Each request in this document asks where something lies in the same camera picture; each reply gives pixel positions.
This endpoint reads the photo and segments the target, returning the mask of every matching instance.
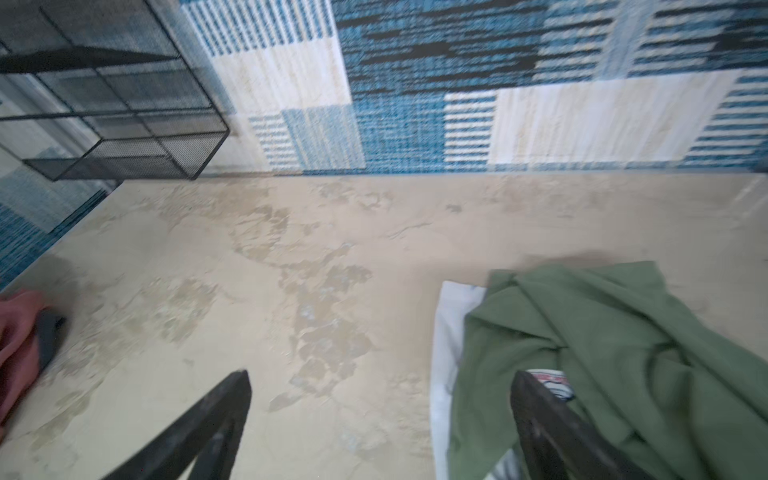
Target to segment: pink cloth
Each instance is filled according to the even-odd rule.
[[[40,373],[35,321],[44,307],[39,292],[17,293],[0,301],[0,441],[8,413]]]

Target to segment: worn floor surface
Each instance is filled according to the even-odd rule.
[[[765,187],[729,174],[126,183],[11,288],[46,292],[71,329],[11,422],[0,479],[100,478],[241,368],[253,401],[233,478],[431,478],[440,285],[493,268],[656,260],[708,326],[768,357]]]

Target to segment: wall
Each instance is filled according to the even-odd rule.
[[[755,167],[768,8],[181,0],[230,102],[205,174]]]

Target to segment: white cloth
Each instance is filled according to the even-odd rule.
[[[464,317],[480,305],[485,288],[445,281],[435,311],[435,333],[432,337],[432,374],[429,390],[429,422],[432,429],[432,452],[435,477],[449,480],[448,443],[451,434],[451,399],[464,349]],[[486,480],[518,480],[517,459],[512,450],[488,473]]]

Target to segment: green shirt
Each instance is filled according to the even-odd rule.
[[[526,369],[565,372],[568,405],[658,480],[768,478],[768,365],[702,326],[652,262],[491,274],[465,318],[451,480],[482,480],[510,448],[525,464],[508,394]]]

